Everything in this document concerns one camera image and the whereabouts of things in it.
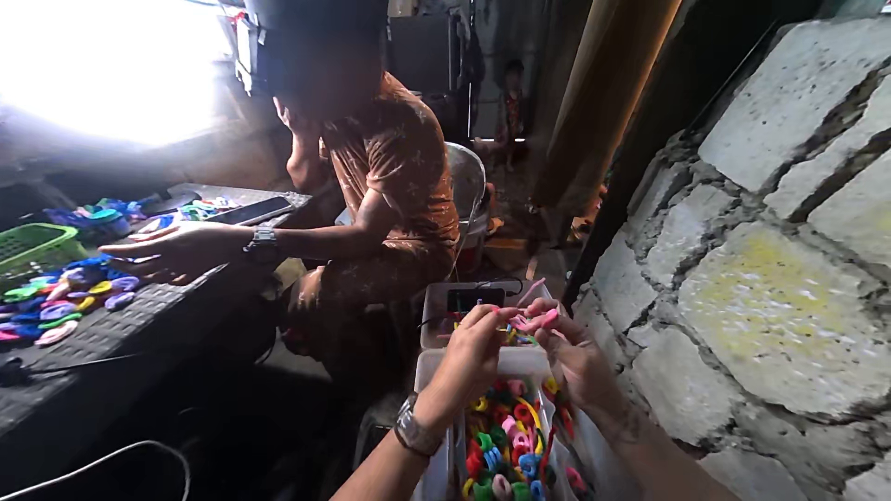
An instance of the green basket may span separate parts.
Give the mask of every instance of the green basket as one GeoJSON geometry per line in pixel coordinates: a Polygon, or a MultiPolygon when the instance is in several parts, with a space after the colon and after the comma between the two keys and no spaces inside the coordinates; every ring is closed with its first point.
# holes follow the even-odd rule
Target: green basket
{"type": "Polygon", "coordinates": [[[32,276],[89,257],[68,226],[33,223],[0,233],[0,292],[18,287],[32,276]]]}

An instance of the person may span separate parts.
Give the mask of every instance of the person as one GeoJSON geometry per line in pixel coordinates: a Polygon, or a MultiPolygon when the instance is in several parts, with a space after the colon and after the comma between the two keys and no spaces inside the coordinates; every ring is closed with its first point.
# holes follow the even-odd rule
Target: person
{"type": "MultiPolygon", "coordinates": [[[[539,298],[526,313],[537,316],[556,307],[556,300],[539,298]]],[[[497,372],[503,334],[496,327],[517,312],[516,308],[479,305],[464,318],[452,334],[432,381],[415,401],[414,415],[420,426],[444,435],[467,403],[485,393],[497,372]]],[[[597,425],[646,498],[739,501],[625,398],[610,364],[592,339],[566,316],[559,316],[553,329],[535,332],[535,340],[552,361],[553,372],[563,374],[563,384],[576,411],[585,413],[597,425]]],[[[391,431],[332,499],[408,499],[428,462],[428,458],[403,447],[391,431]]]]}
{"type": "MultiPolygon", "coordinates": [[[[355,317],[346,314],[407,299],[445,279],[459,236],[437,118],[382,68],[386,5],[281,1],[274,16],[260,18],[265,25],[285,24],[289,15],[297,19],[266,36],[266,47],[277,49],[281,62],[281,84],[271,90],[279,118],[292,133],[291,180],[298,192],[313,193],[333,169],[354,221],[272,234],[278,259],[327,261],[291,288],[285,326],[289,349],[316,357],[329,372],[337,370],[331,365],[353,365],[355,360],[338,357],[345,350],[373,349],[357,339],[362,336],[353,328],[355,317]]],[[[157,256],[114,266],[182,285],[220,264],[249,258],[242,249],[252,240],[253,228],[183,222],[101,251],[120,258],[157,256]]]]}
{"type": "Polygon", "coordinates": [[[474,151],[487,157],[497,165],[504,165],[508,172],[513,172],[514,154],[517,152],[515,139],[522,136],[524,125],[523,102],[523,61],[513,59],[504,67],[504,90],[498,99],[498,118],[495,125],[495,140],[486,142],[479,137],[474,138],[474,151]]]}

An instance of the concrete block wall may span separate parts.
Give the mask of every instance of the concrete block wall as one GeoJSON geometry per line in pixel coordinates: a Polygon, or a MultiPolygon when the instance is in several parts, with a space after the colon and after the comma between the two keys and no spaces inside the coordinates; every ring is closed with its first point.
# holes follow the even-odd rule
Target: concrete block wall
{"type": "Polygon", "coordinates": [[[743,500],[891,499],[891,20],[795,26],[672,138],[574,306],[743,500]]]}

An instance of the wristwatch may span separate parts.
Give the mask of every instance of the wristwatch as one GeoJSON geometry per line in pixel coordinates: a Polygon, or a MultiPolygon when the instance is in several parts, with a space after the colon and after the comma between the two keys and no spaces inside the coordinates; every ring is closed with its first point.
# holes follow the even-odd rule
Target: wristwatch
{"type": "Polygon", "coordinates": [[[279,254],[275,231],[270,227],[257,226],[254,228],[254,238],[242,250],[248,255],[248,259],[257,264],[274,263],[279,254]]]}
{"type": "Polygon", "coordinates": [[[405,403],[399,409],[399,415],[396,417],[396,428],[393,429],[393,432],[402,447],[420,456],[431,457],[437,453],[443,438],[420,426],[414,420],[414,402],[417,399],[418,394],[414,391],[405,399],[405,403]]]}

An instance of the white plastic container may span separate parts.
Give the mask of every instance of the white plastic container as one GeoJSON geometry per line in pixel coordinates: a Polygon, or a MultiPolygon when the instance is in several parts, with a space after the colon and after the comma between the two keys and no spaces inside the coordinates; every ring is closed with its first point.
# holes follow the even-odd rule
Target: white plastic container
{"type": "MultiPolygon", "coordinates": [[[[423,351],[418,356],[418,365],[414,379],[415,391],[423,390],[430,383],[445,354],[446,351],[444,349],[430,349],[423,351]]],[[[541,381],[551,375],[551,368],[544,351],[524,347],[501,348],[498,358],[498,374],[504,376],[519,375],[531,380],[535,384],[534,392],[537,392],[538,398],[542,402],[542,413],[540,415],[542,433],[544,433],[545,437],[548,436],[551,430],[554,406],[541,392],[541,381]]],[[[414,490],[413,501],[461,499],[462,495],[458,489],[463,485],[464,479],[467,478],[467,472],[463,466],[464,458],[466,457],[464,434],[464,416],[462,413],[455,420],[453,428],[446,434],[443,447],[430,460],[427,471],[421,477],[421,481],[414,490]]],[[[582,461],[586,464],[591,464],[590,458],[592,454],[587,450],[587,440],[583,440],[582,435],[577,434],[574,442],[576,451],[581,456],[582,461]]],[[[549,501],[576,499],[569,488],[566,478],[565,466],[567,461],[568,451],[555,436],[550,463],[554,467],[557,483],[552,489],[549,501]]]]}
{"type": "MultiPolygon", "coordinates": [[[[517,301],[519,301],[523,295],[529,290],[529,286],[534,282],[524,280],[523,281],[523,290],[519,294],[515,296],[507,297],[505,294],[504,297],[504,306],[512,307],[517,306],[517,301]]],[[[439,334],[450,333],[443,332],[440,328],[439,319],[446,316],[448,311],[446,309],[446,302],[448,299],[448,292],[453,289],[474,289],[479,286],[480,289],[504,289],[506,292],[516,292],[519,288],[519,282],[516,280],[507,280],[507,281],[499,281],[499,282],[466,282],[466,283],[451,283],[451,282],[440,282],[440,283],[431,283],[427,286],[427,293],[424,297],[424,316],[423,320],[425,324],[421,327],[421,348],[422,349],[436,349],[436,348],[445,348],[448,344],[448,340],[439,339],[437,336],[439,334]]],[[[551,293],[548,291],[547,285],[542,283],[532,292],[532,295],[529,296],[527,303],[531,303],[536,298],[546,298],[553,299],[551,293]]],[[[538,347],[519,347],[520,349],[538,349],[538,347]]]]}

